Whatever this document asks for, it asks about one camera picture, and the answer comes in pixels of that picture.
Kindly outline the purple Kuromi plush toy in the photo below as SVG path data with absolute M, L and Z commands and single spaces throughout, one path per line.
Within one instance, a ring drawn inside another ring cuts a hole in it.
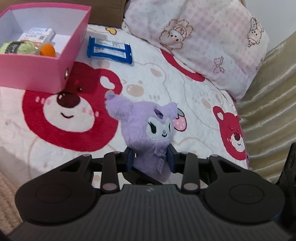
M 121 122 L 123 139 L 136 154 L 133 166 L 159 182 L 166 182 L 171 175 L 166 152 L 175 133 L 177 104 L 133 102 L 112 90 L 107 91 L 105 98 L 108 114 Z

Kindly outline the pink cardboard box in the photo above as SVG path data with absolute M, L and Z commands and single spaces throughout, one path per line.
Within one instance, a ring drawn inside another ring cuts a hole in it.
M 91 7 L 27 3 L 1 12 L 1 86 L 61 91 L 84 40 Z

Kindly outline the golden satin curtain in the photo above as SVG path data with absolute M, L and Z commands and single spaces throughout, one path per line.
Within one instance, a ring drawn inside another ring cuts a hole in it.
M 266 55 L 237 107 L 249 166 L 276 183 L 295 142 L 295 34 Z

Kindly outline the brown embroidered pillow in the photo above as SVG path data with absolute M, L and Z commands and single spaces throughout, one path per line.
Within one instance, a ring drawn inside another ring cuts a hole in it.
M 120 28 L 125 12 L 127 1 L 114 0 L 1 0 L 1 12 L 6 8 L 16 4 L 26 3 L 68 3 L 91 6 L 89 23 L 94 25 L 103 25 L 107 27 Z

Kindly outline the green yarn ball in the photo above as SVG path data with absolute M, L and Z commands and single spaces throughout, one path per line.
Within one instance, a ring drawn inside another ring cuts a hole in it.
M 37 48 L 32 42 L 11 41 L 1 46 L 1 54 L 35 54 Z

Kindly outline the white tissue pack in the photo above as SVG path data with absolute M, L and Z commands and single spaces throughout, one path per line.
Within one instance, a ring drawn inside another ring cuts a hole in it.
M 32 27 L 27 31 L 28 34 L 35 34 L 35 35 L 45 35 L 52 39 L 55 35 L 55 32 L 52 28 L 42 28 L 42 27 Z

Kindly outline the orange ball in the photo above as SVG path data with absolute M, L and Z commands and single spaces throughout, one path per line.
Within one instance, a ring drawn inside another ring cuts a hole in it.
M 41 56 L 56 57 L 56 51 L 52 44 L 44 44 L 39 52 Z

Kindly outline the pink checked cartoon pillow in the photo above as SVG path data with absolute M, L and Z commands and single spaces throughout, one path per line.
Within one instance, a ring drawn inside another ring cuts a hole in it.
M 240 100 L 269 37 L 240 1 L 128 1 L 131 33 L 161 48 Z

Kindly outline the orange label plastic box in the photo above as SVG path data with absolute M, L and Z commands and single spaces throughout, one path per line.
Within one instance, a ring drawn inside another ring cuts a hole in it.
M 18 41 L 32 42 L 36 47 L 41 47 L 42 45 L 47 44 L 49 40 L 49 36 L 47 35 L 30 33 L 22 33 L 22 35 L 18 38 Z

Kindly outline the blue wet wipes pack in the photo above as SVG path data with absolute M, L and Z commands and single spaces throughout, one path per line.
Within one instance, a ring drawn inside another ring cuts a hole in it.
M 132 49 L 129 44 L 89 37 L 88 58 L 107 58 L 121 63 L 132 64 Z

